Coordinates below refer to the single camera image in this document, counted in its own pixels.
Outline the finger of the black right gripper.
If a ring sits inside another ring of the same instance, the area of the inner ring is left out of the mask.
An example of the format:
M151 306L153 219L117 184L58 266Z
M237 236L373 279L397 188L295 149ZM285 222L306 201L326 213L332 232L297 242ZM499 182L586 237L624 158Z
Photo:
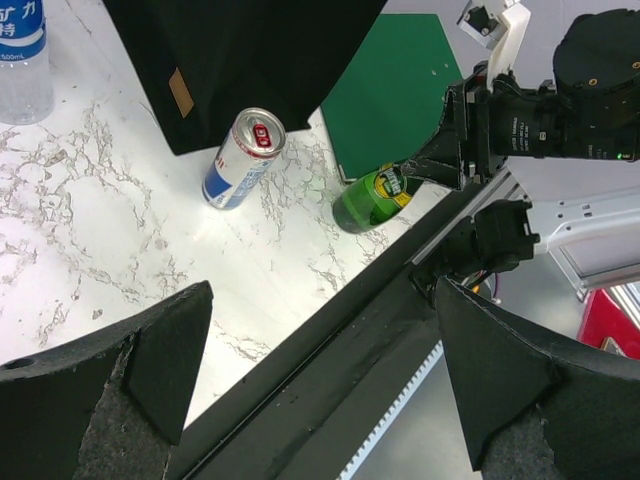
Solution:
M443 111L436 131L402 164L402 174L452 190L465 186L461 144L468 138L467 106L463 84L445 92Z

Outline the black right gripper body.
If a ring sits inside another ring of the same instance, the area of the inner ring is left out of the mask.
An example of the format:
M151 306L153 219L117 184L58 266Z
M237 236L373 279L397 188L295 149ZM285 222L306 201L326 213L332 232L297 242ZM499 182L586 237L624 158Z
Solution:
M584 160L639 160L639 65L608 81L592 77L559 86L546 80L522 88L513 73L488 88L485 61L464 80L465 130L459 138L459 169L486 183L512 156Z

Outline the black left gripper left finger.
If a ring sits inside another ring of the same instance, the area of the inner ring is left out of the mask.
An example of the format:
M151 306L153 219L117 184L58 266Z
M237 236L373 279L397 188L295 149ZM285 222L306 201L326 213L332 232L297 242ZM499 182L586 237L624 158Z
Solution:
M4 479L163 479L182 436L213 292L143 312L1 367Z

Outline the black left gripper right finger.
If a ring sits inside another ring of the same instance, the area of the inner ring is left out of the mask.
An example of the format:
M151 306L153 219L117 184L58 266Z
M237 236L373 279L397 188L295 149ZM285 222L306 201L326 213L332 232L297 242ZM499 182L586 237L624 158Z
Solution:
M448 279L435 308L473 470L486 479L636 479L639 363Z

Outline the green glass Perrier bottle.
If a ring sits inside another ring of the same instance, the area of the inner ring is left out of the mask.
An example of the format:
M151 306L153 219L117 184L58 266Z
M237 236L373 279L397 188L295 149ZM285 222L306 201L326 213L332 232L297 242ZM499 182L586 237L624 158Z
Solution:
M422 180L404 175L398 164L384 164L355 181L334 201L334 221L347 233L372 230L398 215L422 184Z

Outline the silver blue energy drink can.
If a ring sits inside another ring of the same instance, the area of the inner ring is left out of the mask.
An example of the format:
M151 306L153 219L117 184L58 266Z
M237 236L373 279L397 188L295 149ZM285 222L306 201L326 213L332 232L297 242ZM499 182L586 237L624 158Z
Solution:
M242 110L203 180L202 191L208 203L223 210L238 207L285 143L284 126L273 113L258 107Z

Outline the black canvas bag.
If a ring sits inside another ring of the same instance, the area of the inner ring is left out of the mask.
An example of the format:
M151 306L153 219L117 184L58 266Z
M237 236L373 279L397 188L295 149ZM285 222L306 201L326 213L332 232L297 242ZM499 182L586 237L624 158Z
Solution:
M248 107L307 128L382 1L108 1L171 151L220 145Z

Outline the green binder folder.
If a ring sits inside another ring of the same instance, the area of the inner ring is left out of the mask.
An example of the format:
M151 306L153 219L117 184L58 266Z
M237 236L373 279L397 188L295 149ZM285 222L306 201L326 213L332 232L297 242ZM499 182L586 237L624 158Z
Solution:
M409 158L438 126L461 73L440 18L381 14L321 104L343 183Z

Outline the red object beside table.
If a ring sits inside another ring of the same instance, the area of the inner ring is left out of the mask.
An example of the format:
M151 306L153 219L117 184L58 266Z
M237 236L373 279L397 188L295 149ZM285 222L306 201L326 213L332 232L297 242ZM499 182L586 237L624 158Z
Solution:
M597 349L639 359L639 327L602 289L588 295L577 339Z

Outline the clear water bottle blue label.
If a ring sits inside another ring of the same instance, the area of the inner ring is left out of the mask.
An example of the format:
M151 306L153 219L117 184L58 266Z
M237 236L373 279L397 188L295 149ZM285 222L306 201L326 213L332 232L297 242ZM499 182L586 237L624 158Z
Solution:
M1 3L1 121L37 123L52 111L46 19L40 0Z

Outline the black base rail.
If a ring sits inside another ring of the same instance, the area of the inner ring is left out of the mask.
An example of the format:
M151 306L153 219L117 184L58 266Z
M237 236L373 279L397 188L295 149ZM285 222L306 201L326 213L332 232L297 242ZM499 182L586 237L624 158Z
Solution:
M335 478L438 341L416 259L493 193L446 195L187 428L169 477Z

